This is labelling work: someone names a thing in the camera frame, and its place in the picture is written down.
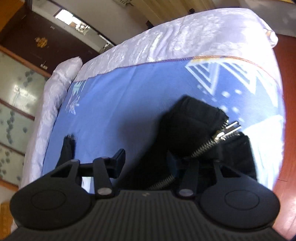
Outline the dark brown wooden door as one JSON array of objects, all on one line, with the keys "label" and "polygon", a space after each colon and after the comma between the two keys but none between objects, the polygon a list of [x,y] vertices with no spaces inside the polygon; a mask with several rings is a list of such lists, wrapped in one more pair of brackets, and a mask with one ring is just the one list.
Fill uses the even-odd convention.
[{"label": "dark brown wooden door", "polygon": [[1,46],[50,74],[70,58],[80,57],[86,63],[99,55],[63,28],[24,8],[1,30]]}]

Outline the black pants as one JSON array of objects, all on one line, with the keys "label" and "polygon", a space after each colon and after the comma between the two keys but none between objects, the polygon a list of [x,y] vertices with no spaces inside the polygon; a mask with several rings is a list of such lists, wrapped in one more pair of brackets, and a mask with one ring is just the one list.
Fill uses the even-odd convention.
[{"label": "black pants", "polygon": [[214,163],[257,179],[255,161],[248,136],[238,131],[211,144],[215,134],[226,128],[229,117],[190,96],[183,96],[160,118],[149,147],[119,180],[126,190],[171,190],[194,192],[216,183]]}]

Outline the blue patterned bed sheet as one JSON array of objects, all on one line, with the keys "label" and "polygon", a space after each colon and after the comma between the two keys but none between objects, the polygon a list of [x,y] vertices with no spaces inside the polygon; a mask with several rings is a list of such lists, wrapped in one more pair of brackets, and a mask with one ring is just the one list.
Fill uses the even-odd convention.
[{"label": "blue patterned bed sheet", "polygon": [[43,162],[52,171],[63,137],[76,140],[75,157],[88,163],[126,150],[126,163],[151,142],[160,116],[189,95],[238,121],[251,142],[257,179],[272,189],[283,161],[285,107],[281,81],[234,58],[183,59],[117,68],[83,77],[66,89]]}]

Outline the white quilted comforter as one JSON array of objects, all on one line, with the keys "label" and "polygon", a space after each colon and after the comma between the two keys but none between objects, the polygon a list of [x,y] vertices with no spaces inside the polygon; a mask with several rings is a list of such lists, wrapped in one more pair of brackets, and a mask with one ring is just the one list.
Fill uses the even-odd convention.
[{"label": "white quilted comforter", "polygon": [[[45,175],[42,172],[43,162],[58,115],[58,105],[65,100],[66,89],[83,77],[161,61],[234,58],[253,63],[281,81],[273,50],[277,43],[278,37],[273,29],[252,10],[214,9],[153,27],[87,63],[82,63],[78,57],[62,62],[45,85],[27,147],[20,186],[25,187]],[[218,131],[210,143],[218,144],[238,131],[243,132],[241,128],[238,121],[228,120],[226,128]],[[63,137],[62,148],[66,137],[70,138],[66,158],[76,159],[75,137],[72,134]],[[64,160],[62,148],[58,162]]]}]

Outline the frosted glass wardrobe doors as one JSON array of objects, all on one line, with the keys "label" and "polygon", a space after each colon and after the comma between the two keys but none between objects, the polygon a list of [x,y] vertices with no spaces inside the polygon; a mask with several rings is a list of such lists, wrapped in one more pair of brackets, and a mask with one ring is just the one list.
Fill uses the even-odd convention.
[{"label": "frosted glass wardrobe doors", "polygon": [[48,78],[5,53],[1,53],[0,69],[1,179],[18,186],[37,107]]}]

